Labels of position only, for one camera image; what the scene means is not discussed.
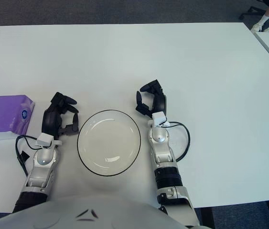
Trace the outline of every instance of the gray carpet floor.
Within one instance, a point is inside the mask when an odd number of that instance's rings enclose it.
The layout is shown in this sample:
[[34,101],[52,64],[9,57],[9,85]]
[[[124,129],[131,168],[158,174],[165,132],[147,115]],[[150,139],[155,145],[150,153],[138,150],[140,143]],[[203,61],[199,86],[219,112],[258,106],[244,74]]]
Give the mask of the gray carpet floor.
[[[0,0],[0,26],[241,22],[240,14],[250,6],[267,8],[255,0]],[[251,28],[259,19],[246,16],[242,21]],[[212,211],[216,229],[269,229],[265,202],[213,207]],[[201,209],[196,212],[202,220]]]

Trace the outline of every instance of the tissue box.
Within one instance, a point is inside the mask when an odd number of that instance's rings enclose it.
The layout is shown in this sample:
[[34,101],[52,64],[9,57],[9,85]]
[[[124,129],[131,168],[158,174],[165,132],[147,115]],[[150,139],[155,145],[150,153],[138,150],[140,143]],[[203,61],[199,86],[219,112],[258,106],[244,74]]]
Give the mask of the tissue box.
[[0,96],[0,140],[26,134],[33,107],[25,95]]

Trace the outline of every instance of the chair leg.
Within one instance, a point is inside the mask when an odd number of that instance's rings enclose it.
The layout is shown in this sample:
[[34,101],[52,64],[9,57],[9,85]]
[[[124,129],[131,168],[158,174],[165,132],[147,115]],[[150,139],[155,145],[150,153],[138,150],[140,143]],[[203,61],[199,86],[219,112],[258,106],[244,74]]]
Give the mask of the chair leg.
[[242,14],[239,16],[239,19],[240,19],[240,20],[243,20],[243,19],[244,19],[244,15],[258,15],[258,16],[263,16],[264,13],[262,13],[262,12],[242,13]]
[[254,6],[251,6],[250,9],[251,9],[250,12],[252,12],[252,10],[255,10],[255,11],[257,11],[257,12],[266,13],[266,10],[262,10],[262,9],[260,9],[260,8],[254,7]]

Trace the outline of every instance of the robotic hand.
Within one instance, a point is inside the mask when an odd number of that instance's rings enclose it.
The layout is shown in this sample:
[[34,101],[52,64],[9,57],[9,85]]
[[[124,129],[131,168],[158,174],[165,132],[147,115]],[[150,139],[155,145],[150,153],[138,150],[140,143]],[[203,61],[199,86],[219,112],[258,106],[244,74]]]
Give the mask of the robotic hand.
[[[151,146],[151,163],[157,183],[157,199],[159,208],[170,217],[185,226],[199,226],[199,220],[189,199],[186,188],[182,184],[177,161],[169,146],[167,128],[171,127],[166,115],[166,96],[157,80],[150,82],[140,89],[154,95],[152,109],[142,103],[142,97],[137,92],[136,110],[152,118],[148,121],[148,134]],[[189,136],[187,128],[182,125]]]
[[[15,143],[15,150],[18,156],[18,161],[22,166],[27,179],[17,200],[13,212],[18,212],[23,209],[41,204],[47,200],[50,193],[53,179],[54,168],[59,161],[59,152],[57,147],[62,145],[62,141],[58,140],[61,134],[75,135],[78,134],[78,110],[72,106],[77,102],[61,93],[57,92],[51,100],[51,105],[45,110],[42,122],[42,133],[38,138],[21,135],[18,136]],[[61,127],[61,114],[67,111],[74,113],[73,124]],[[33,168],[28,174],[25,161],[29,156],[18,151],[17,144],[21,138],[25,138],[28,146],[36,150],[33,156]],[[27,138],[36,140],[38,148],[32,148]]]

